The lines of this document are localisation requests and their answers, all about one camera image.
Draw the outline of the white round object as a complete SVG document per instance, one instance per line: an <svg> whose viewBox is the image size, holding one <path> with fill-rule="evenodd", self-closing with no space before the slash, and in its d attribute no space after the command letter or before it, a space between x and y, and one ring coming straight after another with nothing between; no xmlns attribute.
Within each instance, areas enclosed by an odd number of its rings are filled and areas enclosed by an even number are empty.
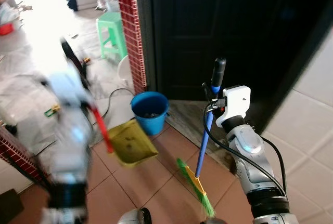
<svg viewBox="0 0 333 224"><path fill-rule="evenodd" d="M117 77L124 88L133 89L133 79L128 55L124 56L118 63Z"/></svg>

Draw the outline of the yellow dustpan with red handle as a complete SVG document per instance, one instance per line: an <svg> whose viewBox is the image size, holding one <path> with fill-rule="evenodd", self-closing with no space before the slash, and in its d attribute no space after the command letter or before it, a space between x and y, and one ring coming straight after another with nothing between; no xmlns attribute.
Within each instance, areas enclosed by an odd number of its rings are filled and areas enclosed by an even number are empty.
<svg viewBox="0 0 333 224"><path fill-rule="evenodd" d="M81 64L81 59L76 56L65 38L60 39L60 45L65 57L78 70L83 86L90 91L88 88L89 81L86 76L87 64ZM83 112L93 113L93 117L95 118L94 124L103 136L108 153L114 155L121 165L133 167L159 154L148 136L140 128L136 119L108 129L104 122L106 114L100 114L95 103L91 106L83 106Z"/></svg>

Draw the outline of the red plastic basin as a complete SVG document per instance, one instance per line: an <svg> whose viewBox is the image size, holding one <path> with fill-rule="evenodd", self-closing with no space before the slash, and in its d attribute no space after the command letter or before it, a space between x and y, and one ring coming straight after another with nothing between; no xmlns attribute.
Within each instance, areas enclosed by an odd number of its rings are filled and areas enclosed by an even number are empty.
<svg viewBox="0 0 333 224"><path fill-rule="evenodd" d="M0 25L0 36L11 34L15 30L14 23L5 23Z"/></svg>

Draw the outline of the blue plastic bucket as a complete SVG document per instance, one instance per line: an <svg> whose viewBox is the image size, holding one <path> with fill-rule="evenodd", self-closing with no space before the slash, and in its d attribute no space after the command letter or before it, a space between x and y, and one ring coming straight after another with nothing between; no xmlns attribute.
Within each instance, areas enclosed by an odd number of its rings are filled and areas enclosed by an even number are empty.
<svg viewBox="0 0 333 224"><path fill-rule="evenodd" d="M138 124L147 135L157 135L162 131L169 109L166 96L156 91L146 91L134 96L130 105Z"/></svg>

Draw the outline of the blue pole green bristle broom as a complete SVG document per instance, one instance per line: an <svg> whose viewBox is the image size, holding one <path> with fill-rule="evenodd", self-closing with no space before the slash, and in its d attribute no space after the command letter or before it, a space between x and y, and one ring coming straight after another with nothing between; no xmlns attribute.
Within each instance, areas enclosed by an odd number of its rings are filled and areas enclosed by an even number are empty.
<svg viewBox="0 0 333 224"><path fill-rule="evenodd" d="M223 84L224 70L226 67L226 59L217 58L214 61L212 78L209 84L213 87L214 93L219 93L221 85ZM212 219L214 217L214 207L210 203L209 197L207 196L206 191L204 190L202 183L200 182L200 174L203 167L204 157L206 155L207 145L210 139L210 127L212 126L214 114L207 113L203 110L203 136L201 141L200 150L198 153L197 167L195 169L190 169L190 167L183 162L181 159L177 159L177 165L180 169L181 174L187 182L190 184L193 189L195 196L197 197L198 202L202 205L203 212L205 213L207 219Z"/></svg>

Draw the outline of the green plastic stool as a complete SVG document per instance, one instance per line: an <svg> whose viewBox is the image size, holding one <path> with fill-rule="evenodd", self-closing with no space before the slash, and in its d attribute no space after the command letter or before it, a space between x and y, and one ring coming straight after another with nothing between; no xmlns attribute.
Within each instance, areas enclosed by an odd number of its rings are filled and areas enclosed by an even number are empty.
<svg viewBox="0 0 333 224"><path fill-rule="evenodd" d="M127 56L123 21L119 12L105 12L97 18L97 32L102 58L117 55L120 61Z"/></svg>

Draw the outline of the small green toy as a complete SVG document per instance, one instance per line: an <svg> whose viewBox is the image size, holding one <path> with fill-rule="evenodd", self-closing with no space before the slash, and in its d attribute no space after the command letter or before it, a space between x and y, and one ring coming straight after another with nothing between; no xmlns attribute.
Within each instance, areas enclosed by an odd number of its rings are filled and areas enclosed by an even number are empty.
<svg viewBox="0 0 333 224"><path fill-rule="evenodd" d="M54 105L48 110L44 112L45 117L52 117L53 115L57 114L59 112L60 106L59 105Z"/></svg>

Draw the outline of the grey robot leg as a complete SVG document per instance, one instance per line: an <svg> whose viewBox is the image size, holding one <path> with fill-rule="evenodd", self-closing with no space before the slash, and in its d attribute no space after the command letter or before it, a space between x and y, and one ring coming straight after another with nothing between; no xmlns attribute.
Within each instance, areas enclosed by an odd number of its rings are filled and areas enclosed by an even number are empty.
<svg viewBox="0 0 333 224"><path fill-rule="evenodd" d="M120 217L117 224L152 224L150 211L144 207L129 210Z"/></svg>

